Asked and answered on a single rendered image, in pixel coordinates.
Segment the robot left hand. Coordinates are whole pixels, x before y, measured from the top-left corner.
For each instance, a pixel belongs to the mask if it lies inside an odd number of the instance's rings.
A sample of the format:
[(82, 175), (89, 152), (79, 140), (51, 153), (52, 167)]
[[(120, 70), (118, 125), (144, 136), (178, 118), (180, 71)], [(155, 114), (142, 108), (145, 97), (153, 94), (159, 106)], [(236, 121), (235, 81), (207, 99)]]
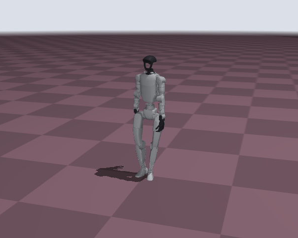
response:
[(159, 120), (160, 120), (160, 122), (159, 122), (159, 125), (158, 125), (158, 127), (156, 128), (156, 129), (158, 129), (158, 131), (156, 131), (156, 132), (160, 132), (160, 131), (162, 131), (163, 129), (164, 129), (164, 120), (165, 119), (162, 119), (162, 116), (160, 115), (159, 116)]

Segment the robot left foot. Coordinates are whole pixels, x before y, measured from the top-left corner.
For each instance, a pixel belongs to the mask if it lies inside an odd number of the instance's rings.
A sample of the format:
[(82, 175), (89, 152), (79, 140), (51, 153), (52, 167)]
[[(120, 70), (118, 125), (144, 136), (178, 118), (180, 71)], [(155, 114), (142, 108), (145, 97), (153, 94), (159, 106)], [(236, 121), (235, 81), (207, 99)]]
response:
[(153, 171), (152, 171), (152, 173), (151, 173), (151, 170), (150, 170), (150, 172), (148, 172), (147, 180), (153, 180)]

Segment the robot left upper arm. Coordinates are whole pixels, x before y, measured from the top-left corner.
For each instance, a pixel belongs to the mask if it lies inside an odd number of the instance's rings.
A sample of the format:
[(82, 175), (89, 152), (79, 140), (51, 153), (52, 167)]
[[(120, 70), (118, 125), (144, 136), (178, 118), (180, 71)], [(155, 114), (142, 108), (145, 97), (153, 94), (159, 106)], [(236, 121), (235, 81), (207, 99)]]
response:
[(156, 82), (158, 83), (158, 91), (159, 95), (157, 96), (156, 100), (161, 102), (161, 97), (164, 96), (165, 93), (165, 78), (162, 76), (156, 76)]

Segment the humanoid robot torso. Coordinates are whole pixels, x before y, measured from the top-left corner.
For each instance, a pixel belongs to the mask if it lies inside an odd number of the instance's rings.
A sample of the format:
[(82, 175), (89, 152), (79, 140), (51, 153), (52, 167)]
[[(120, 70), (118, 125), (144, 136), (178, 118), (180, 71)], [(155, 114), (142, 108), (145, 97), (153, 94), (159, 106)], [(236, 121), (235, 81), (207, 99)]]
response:
[[(153, 102), (156, 102), (156, 98), (159, 95), (158, 83), (156, 82), (156, 76), (160, 76), (156, 72), (150, 72), (152, 74), (147, 75), (147, 72), (144, 71), (140, 75), (140, 87), (141, 87), (141, 96), (145, 103), (146, 107), (143, 110), (143, 118), (148, 120), (154, 120), (155, 113), (157, 113), (157, 108), (154, 107)], [(148, 103), (149, 102), (149, 103)]]

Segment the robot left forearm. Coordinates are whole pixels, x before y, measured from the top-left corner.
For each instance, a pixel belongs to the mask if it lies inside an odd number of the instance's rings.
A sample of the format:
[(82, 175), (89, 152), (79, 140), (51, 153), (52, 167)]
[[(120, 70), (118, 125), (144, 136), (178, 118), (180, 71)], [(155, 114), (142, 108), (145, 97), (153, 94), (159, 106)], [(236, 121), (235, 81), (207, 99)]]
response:
[(161, 97), (161, 103), (159, 103), (159, 109), (158, 109), (158, 113), (159, 113), (159, 116), (161, 115), (162, 116), (162, 119), (165, 119), (165, 111), (164, 111), (164, 106), (165, 106), (165, 98), (164, 96)]

